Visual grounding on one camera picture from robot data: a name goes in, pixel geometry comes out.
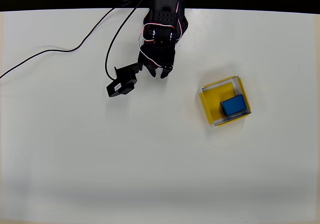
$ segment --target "white tabletop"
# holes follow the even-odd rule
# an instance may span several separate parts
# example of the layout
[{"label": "white tabletop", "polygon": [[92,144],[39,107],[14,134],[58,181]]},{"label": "white tabletop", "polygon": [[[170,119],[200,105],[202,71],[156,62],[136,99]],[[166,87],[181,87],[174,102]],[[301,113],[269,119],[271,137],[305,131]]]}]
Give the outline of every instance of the white tabletop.
[{"label": "white tabletop", "polygon": [[[1,73],[70,49],[107,10],[4,13]],[[315,219],[315,17],[186,10],[166,79],[143,69],[109,98],[104,60],[130,9],[76,52],[46,53],[1,81],[3,216],[63,223],[259,223]],[[108,69],[135,63],[147,9],[126,23]],[[242,78],[252,115],[209,127],[197,89]]]}]

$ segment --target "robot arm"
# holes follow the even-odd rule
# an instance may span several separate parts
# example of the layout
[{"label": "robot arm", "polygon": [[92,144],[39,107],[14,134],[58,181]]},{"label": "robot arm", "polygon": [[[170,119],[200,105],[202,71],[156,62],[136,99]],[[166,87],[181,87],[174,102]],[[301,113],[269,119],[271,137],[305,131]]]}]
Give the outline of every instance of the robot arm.
[{"label": "robot arm", "polygon": [[161,78],[173,70],[175,44],[188,28],[183,0],[152,0],[144,18],[138,62],[116,69],[117,78],[107,86],[109,97],[127,94],[135,87],[136,74],[145,66],[155,77],[156,69],[162,68]]}]

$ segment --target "blue cube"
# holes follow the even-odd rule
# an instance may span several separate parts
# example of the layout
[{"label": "blue cube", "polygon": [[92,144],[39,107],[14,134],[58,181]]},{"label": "blue cube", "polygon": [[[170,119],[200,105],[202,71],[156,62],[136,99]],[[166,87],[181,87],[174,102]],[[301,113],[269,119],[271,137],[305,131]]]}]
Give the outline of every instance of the blue cube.
[{"label": "blue cube", "polygon": [[231,99],[220,102],[220,104],[226,116],[245,110],[247,107],[243,95],[234,96]]}]

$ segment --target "black cable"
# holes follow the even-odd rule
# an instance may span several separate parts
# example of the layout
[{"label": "black cable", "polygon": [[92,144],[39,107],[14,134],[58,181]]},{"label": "black cable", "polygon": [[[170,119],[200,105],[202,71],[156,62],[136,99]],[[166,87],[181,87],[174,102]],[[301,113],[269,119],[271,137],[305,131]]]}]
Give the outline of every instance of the black cable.
[{"label": "black cable", "polygon": [[102,20],[104,20],[104,18],[112,11],[114,10],[115,8],[117,8],[118,6],[112,8],[111,10],[109,10],[100,20],[99,22],[93,27],[93,29],[89,32],[89,34],[87,34],[87,36],[82,40],[82,42],[77,46],[75,47],[74,49],[71,49],[71,50],[55,50],[55,49],[52,49],[52,50],[44,50],[44,51],[41,51],[35,55],[32,55],[31,57],[27,58],[26,60],[22,61],[20,64],[12,67],[11,69],[9,69],[8,71],[6,71],[3,75],[0,76],[0,79],[5,76],[6,74],[8,74],[9,72],[11,72],[12,70],[14,70],[15,68],[19,67],[20,65],[24,64],[25,62],[27,62],[28,60],[38,56],[38,55],[41,55],[45,52],[63,52],[63,53],[70,53],[70,52],[73,52],[73,51],[76,51],[78,48],[81,47],[81,45],[86,41],[86,39],[89,37],[89,35],[95,30],[95,28],[101,23]]},{"label": "black cable", "polygon": [[[132,2],[132,0],[123,0],[123,3],[122,3],[122,4],[127,5],[127,4],[129,4],[129,3],[131,3],[131,2]],[[30,60],[30,59],[38,56],[38,55],[41,55],[41,54],[43,54],[43,53],[45,53],[45,52],[63,52],[63,53],[70,53],[70,52],[76,51],[78,48],[81,47],[81,45],[86,41],[86,39],[89,37],[89,35],[90,35],[90,34],[96,29],[96,27],[101,23],[101,21],[104,20],[104,18],[105,18],[111,11],[113,11],[115,8],[120,7],[120,6],[122,6],[122,5],[117,5],[117,6],[115,6],[114,8],[112,8],[111,10],[109,10],[109,11],[99,20],[99,22],[93,27],[93,29],[89,32],[89,34],[87,34],[87,36],[82,40],[82,42],[81,42],[77,47],[75,47],[74,49],[71,49],[71,50],[49,49],[49,50],[41,51],[41,52],[39,52],[39,53],[37,53],[37,54],[35,54],[35,55],[32,55],[31,57],[29,57],[29,58],[27,58],[26,60],[22,61],[20,64],[17,64],[16,66],[14,66],[14,67],[12,67],[11,69],[9,69],[8,71],[6,71],[4,74],[2,74],[2,75],[0,76],[0,79],[1,79],[2,77],[4,77],[6,74],[8,74],[9,72],[11,72],[12,70],[14,70],[15,68],[17,68],[17,67],[19,67],[20,65],[24,64],[25,62],[27,62],[28,60]]]},{"label": "black cable", "polygon": [[120,30],[122,29],[122,27],[125,25],[125,23],[127,22],[127,20],[130,18],[130,16],[134,13],[134,11],[136,11],[136,9],[138,8],[138,6],[141,4],[143,0],[141,0],[137,6],[131,11],[131,13],[128,15],[128,17],[125,19],[125,21],[121,24],[121,26],[119,27],[118,31],[116,32],[116,35],[114,36],[114,38],[112,39],[111,43],[110,43],[110,46],[109,46],[109,49],[108,49],[108,52],[106,54],[106,61],[105,61],[105,64],[104,64],[104,68],[105,68],[105,72],[106,72],[106,75],[111,79],[111,80],[115,80],[114,78],[112,78],[110,76],[110,74],[108,73],[108,68],[107,68],[107,62],[108,62],[108,56],[109,56],[109,53],[110,53],[110,50],[111,50],[111,47],[112,47],[112,44],[114,43],[117,35],[119,34]]}]

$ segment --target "yellow tray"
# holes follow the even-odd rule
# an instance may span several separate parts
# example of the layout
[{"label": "yellow tray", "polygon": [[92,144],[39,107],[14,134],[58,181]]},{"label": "yellow tray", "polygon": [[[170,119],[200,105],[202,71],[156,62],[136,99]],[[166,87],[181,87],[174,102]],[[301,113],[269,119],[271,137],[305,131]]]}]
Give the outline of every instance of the yellow tray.
[{"label": "yellow tray", "polygon": [[[199,95],[211,126],[221,126],[232,121],[244,118],[251,114],[251,107],[239,76],[232,76],[224,80],[203,86],[199,90]],[[230,99],[236,95],[243,95],[246,109],[236,114],[225,116],[220,102]]]}]

